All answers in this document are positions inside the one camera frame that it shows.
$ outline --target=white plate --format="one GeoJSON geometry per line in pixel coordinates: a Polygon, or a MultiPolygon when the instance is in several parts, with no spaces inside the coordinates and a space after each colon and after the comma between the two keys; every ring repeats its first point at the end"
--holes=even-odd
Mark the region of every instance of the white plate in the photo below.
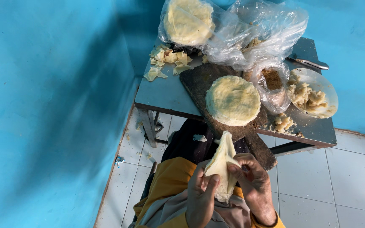
{"type": "Polygon", "coordinates": [[[315,72],[313,70],[309,70],[306,68],[297,68],[292,70],[291,72],[301,77],[299,83],[308,83],[309,86],[315,91],[324,92],[326,102],[328,102],[328,107],[320,107],[317,108],[315,112],[305,112],[305,110],[296,106],[302,113],[305,113],[311,117],[315,118],[329,118],[333,116],[337,112],[337,108],[339,106],[339,101],[337,99],[337,94],[333,85],[321,74],[315,72]]]}

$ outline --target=person's right hand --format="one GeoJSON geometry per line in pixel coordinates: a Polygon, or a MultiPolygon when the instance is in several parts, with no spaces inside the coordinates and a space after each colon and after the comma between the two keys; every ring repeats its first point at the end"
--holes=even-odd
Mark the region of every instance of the person's right hand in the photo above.
{"type": "Polygon", "coordinates": [[[249,171],[245,172],[233,164],[228,166],[229,172],[234,175],[242,188],[246,204],[259,223],[266,226],[274,225],[278,218],[272,204],[268,173],[250,153],[236,154],[233,158],[249,171]]]}

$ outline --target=flatbread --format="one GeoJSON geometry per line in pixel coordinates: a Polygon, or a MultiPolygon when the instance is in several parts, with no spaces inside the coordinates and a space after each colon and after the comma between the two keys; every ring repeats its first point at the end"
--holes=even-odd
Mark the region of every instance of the flatbread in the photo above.
{"type": "Polygon", "coordinates": [[[238,76],[216,79],[206,91],[206,110],[228,126],[246,126],[260,111],[260,95],[253,83],[238,76]]]}
{"type": "Polygon", "coordinates": [[[171,0],[164,16],[168,38],[182,45],[202,45],[215,29],[213,8],[199,0],[171,0]]]}
{"type": "Polygon", "coordinates": [[[229,201],[237,182],[236,178],[227,169],[228,162],[241,168],[241,165],[233,159],[235,154],[236,151],[234,150],[232,134],[224,131],[219,147],[216,149],[216,153],[213,155],[211,161],[206,165],[204,174],[205,177],[214,174],[220,176],[220,183],[215,191],[215,198],[220,202],[229,201]]]}

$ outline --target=floor tile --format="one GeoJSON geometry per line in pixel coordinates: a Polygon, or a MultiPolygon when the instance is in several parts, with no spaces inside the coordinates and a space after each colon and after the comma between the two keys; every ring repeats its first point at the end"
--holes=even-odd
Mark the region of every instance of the floor tile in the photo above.
{"type": "Polygon", "coordinates": [[[137,169],[137,165],[129,163],[122,163],[119,168],[114,168],[99,210],[97,228],[121,226],[137,169]]]}
{"type": "Polygon", "coordinates": [[[268,171],[268,175],[270,176],[271,191],[278,192],[277,166],[268,171]]]}
{"type": "Polygon", "coordinates": [[[142,150],[142,156],[140,157],[139,165],[140,166],[147,166],[152,167],[153,162],[160,163],[161,158],[164,153],[164,147],[165,144],[157,143],[157,148],[153,148],[150,146],[150,143],[148,140],[144,142],[143,150],[142,150]],[[147,158],[148,153],[152,155],[151,158],[147,158]]]}
{"type": "Polygon", "coordinates": [[[325,149],[277,157],[279,193],[335,203],[325,149]]]}
{"type": "Polygon", "coordinates": [[[169,137],[171,133],[180,130],[181,126],[184,124],[186,119],[187,118],[184,117],[173,116],[171,118],[170,130],[168,131],[167,137],[169,137]]]}
{"type": "Polygon", "coordinates": [[[365,227],[365,210],[336,205],[340,228],[365,227]]]}
{"type": "Polygon", "coordinates": [[[286,227],[339,227],[334,204],[278,194],[280,218],[286,227]]]}
{"type": "Polygon", "coordinates": [[[275,147],[275,138],[274,137],[262,135],[262,134],[258,134],[258,135],[269,148],[275,147]]]}
{"type": "Polygon", "coordinates": [[[272,204],[274,204],[274,209],[277,211],[278,216],[280,216],[280,207],[279,207],[279,202],[278,202],[278,193],[272,192],[271,193],[271,197],[272,197],[272,204]]]}
{"type": "Polygon", "coordinates": [[[293,142],[293,141],[283,138],[277,138],[277,137],[275,138],[275,146],[279,146],[288,142],[293,142]]]}
{"type": "Polygon", "coordinates": [[[132,192],[129,196],[128,205],[126,207],[125,216],[123,217],[122,228],[127,228],[133,221],[135,212],[133,206],[140,201],[146,180],[149,177],[151,168],[145,166],[139,166],[136,172],[135,181],[133,183],[132,192]]]}
{"type": "Polygon", "coordinates": [[[337,146],[334,148],[365,154],[365,136],[335,131],[337,146]]]}
{"type": "Polygon", "coordinates": [[[129,118],[125,135],[119,148],[119,156],[124,157],[125,162],[138,164],[140,156],[137,152],[141,152],[144,144],[143,124],[140,120],[138,109],[133,107],[132,115],[129,118]]]}
{"type": "Polygon", "coordinates": [[[365,155],[326,148],[337,205],[365,210],[365,155]]]}

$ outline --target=table leg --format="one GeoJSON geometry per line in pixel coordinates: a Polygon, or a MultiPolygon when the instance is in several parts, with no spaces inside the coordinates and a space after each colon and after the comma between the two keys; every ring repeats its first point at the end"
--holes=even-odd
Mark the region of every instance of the table leg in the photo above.
{"type": "Polygon", "coordinates": [[[156,124],[153,121],[153,111],[147,109],[139,109],[139,117],[142,119],[143,127],[146,131],[147,138],[149,139],[150,146],[157,148],[156,143],[156,124]]]}
{"type": "Polygon", "coordinates": [[[270,148],[271,152],[276,157],[315,149],[318,149],[318,147],[311,144],[300,143],[300,142],[290,142],[270,148]]]}

